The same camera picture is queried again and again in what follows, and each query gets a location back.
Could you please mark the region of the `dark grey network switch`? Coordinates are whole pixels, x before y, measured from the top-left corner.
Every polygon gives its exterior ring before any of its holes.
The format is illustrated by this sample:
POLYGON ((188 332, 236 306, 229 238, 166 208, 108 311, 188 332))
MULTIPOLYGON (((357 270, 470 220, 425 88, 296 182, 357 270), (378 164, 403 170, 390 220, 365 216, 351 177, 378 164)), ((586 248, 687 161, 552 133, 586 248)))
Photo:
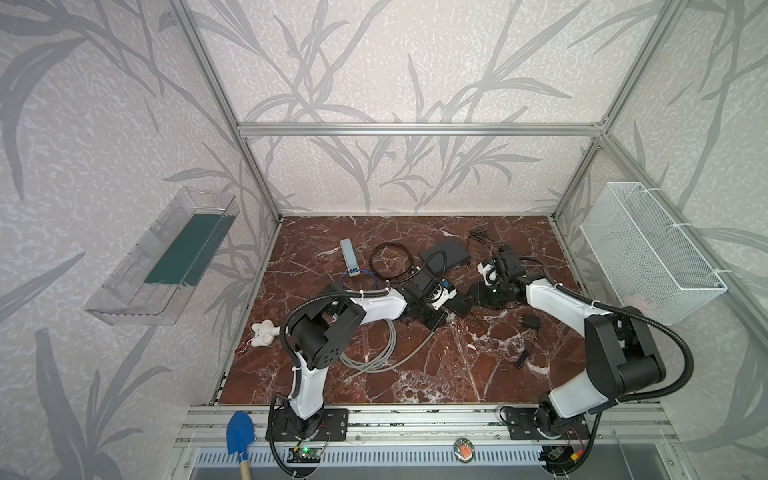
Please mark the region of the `dark grey network switch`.
POLYGON ((456 266, 467 264, 471 256, 460 239, 451 237, 423 251, 419 258, 432 273, 445 274, 456 266))

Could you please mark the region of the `black ribbed router box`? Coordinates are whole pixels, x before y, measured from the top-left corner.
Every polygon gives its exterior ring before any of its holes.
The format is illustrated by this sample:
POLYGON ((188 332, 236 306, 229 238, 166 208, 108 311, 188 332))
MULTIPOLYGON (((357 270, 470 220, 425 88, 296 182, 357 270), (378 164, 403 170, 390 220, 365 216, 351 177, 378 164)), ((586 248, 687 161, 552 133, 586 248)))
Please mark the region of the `black ribbed router box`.
POLYGON ((451 297, 446 300, 443 307, 459 318, 467 317, 475 306, 471 294, 463 294, 459 290, 452 290, 451 297))

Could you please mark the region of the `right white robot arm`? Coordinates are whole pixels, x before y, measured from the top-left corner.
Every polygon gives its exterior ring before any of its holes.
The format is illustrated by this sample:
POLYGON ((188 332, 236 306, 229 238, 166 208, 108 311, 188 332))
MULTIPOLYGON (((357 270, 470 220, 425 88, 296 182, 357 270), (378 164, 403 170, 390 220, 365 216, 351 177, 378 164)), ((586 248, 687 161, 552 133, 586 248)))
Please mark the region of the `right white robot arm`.
POLYGON ((589 299, 554 281, 548 270, 529 275, 527 259, 504 245, 492 259, 478 264, 481 280, 473 293, 479 305, 502 308, 522 302, 565 324, 584 339, 585 368, 544 394, 533 416, 538 433, 557 439, 581 421, 615 405, 671 395, 691 380, 695 360, 685 340, 668 326, 634 307, 616 307, 589 299), (670 338, 683 357, 683 370, 672 383, 652 331, 670 338))

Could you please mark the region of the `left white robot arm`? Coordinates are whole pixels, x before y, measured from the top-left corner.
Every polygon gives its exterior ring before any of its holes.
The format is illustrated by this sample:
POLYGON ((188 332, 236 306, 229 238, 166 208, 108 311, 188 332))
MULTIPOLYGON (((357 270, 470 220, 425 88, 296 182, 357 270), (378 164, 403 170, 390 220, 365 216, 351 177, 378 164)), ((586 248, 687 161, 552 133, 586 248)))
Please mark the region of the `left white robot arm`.
POLYGON ((317 297, 294 309, 282 322, 280 342, 293 363, 293 384, 286 396, 270 404, 266 439, 304 441, 314 438, 326 422, 335 441, 346 438, 344 409, 325 412, 324 389, 329 367, 345 352, 359 327, 412 316, 432 331, 445 323, 446 308, 459 298, 455 286, 427 270, 378 290, 327 286, 317 297))

